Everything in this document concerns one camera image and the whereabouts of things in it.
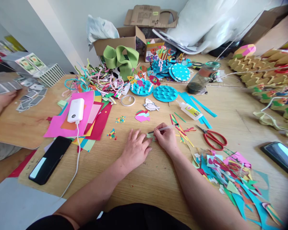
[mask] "paper lantern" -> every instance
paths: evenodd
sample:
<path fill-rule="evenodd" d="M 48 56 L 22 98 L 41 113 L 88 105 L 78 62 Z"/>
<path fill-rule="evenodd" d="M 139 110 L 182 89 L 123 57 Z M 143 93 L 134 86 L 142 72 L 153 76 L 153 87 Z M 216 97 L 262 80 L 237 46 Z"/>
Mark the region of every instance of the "paper lantern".
<path fill-rule="evenodd" d="M 256 46 L 254 44 L 249 44 L 245 46 L 241 46 L 234 52 L 233 58 L 241 59 L 243 57 L 252 56 L 256 51 Z"/>

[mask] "glass jar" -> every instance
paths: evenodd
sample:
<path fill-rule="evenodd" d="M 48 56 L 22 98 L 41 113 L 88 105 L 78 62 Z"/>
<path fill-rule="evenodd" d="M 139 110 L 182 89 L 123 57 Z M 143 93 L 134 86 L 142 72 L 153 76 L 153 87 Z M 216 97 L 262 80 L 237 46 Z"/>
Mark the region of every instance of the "glass jar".
<path fill-rule="evenodd" d="M 220 68 L 220 66 L 221 64 L 219 62 L 207 62 L 204 64 L 187 85 L 187 92 L 190 94 L 196 94 L 201 91 L 211 80 L 211 77 Z"/>

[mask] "smartphone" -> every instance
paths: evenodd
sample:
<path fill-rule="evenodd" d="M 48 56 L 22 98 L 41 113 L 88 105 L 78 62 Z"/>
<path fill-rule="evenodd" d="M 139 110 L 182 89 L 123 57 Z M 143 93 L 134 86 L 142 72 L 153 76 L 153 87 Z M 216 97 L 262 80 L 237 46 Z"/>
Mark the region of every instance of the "smartphone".
<path fill-rule="evenodd" d="M 260 149 L 288 173 L 288 148 L 286 146 L 280 142 L 272 142 Z"/>
<path fill-rule="evenodd" d="M 71 141 L 71 139 L 58 136 L 35 166 L 29 175 L 29 179 L 39 185 L 45 184 L 68 149 Z"/>

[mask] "green bow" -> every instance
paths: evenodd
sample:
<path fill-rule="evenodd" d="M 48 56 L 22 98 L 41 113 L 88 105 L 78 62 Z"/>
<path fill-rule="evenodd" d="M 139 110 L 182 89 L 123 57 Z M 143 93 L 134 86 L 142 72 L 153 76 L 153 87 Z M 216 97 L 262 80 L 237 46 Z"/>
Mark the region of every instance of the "green bow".
<path fill-rule="evenodd" d="M 123 55 L 123 51 L 127 51 L 128 59 Z M 107 68 L 115 69 L 119 67 L 120 76 L 123 81 L 128 80 L 128 76 L 133 76 L 132 68 L 136 68 L 138 65 L 139 53 L 132 48 L 125 46 L 117 46 L 116 49 L 111 46 L 107 46 L 103 52 L 103 56 L 106 61 Z"/>

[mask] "bottle label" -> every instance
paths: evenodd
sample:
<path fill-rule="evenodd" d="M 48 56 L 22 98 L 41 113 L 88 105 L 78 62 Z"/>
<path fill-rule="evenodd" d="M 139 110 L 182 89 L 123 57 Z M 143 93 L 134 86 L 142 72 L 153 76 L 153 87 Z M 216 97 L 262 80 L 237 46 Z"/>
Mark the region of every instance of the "bottle label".
<path fill-rule="evenodd" d="M 197 111 L 196 109 L 194 109 L 192 106 L 187 106 L 186 110 L 191 113 L 193 116 L 197 117 L 198 115 L 200 115 L 200 112 Z"/>

